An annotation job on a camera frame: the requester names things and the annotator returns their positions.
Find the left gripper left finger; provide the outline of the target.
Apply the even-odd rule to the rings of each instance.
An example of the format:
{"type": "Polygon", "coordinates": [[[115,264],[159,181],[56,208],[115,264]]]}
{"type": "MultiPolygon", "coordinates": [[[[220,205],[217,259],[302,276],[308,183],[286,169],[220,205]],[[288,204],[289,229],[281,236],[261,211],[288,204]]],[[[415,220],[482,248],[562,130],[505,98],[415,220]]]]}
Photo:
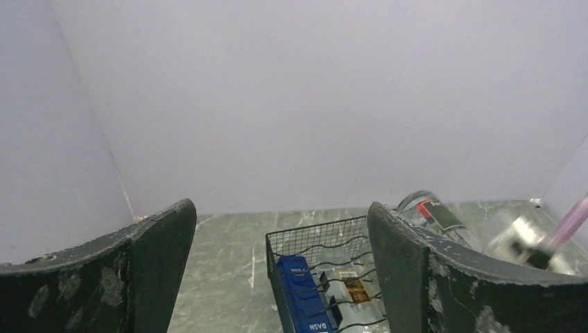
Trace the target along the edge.
{"type": "Polygon", "coordinates": [[[166,332],[197,226],[188,198],[116,232],[1,266],[2,332],[166,332]]]}

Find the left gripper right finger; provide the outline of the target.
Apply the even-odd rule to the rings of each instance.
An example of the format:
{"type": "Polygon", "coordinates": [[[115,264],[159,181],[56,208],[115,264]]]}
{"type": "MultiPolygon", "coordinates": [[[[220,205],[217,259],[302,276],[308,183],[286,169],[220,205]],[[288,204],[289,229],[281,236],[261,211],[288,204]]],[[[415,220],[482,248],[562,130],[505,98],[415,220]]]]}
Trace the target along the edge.
{"type": "Polygon", "coordinates": [[[586,332],[587,279],[503,262],[374,202],[367,212],[391,332],[586,332]]]}

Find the clear bottle black cap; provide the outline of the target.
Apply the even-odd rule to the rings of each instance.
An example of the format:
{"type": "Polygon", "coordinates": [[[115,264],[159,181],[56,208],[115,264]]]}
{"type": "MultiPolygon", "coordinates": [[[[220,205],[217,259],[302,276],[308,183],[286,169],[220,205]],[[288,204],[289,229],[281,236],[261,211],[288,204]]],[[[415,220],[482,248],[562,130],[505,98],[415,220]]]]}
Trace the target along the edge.
{"type": "Polygon", "coordinates": [[[318,256],[319,282],[337,332],[387,332],[377,292],[367,273],[355,267],[344,248],[325,248],[318,256]]]}

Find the clear round labelled bottle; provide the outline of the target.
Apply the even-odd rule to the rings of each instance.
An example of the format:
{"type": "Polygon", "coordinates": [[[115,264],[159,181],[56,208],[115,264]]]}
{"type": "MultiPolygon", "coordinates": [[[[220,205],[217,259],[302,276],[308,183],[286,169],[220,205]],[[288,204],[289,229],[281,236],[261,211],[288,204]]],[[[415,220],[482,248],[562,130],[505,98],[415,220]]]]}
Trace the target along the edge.
{"type": "Polygon", "coordinates": [[[477,252],[482,251],[479,238],[430,191],[419,190],[407,195],[396,211],[431,232],[477,252]]]}

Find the tall blue square bottle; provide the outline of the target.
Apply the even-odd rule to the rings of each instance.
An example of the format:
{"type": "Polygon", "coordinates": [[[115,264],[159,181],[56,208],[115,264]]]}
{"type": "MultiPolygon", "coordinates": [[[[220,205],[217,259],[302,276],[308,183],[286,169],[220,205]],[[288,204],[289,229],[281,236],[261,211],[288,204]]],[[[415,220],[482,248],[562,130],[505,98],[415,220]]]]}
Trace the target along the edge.
{"type": "Polygon", "coordinates": [[[288,317],[294,332],[333,332],[333,326],[303,256],[284,256],[277,260],[285,291],[288,317]]]}

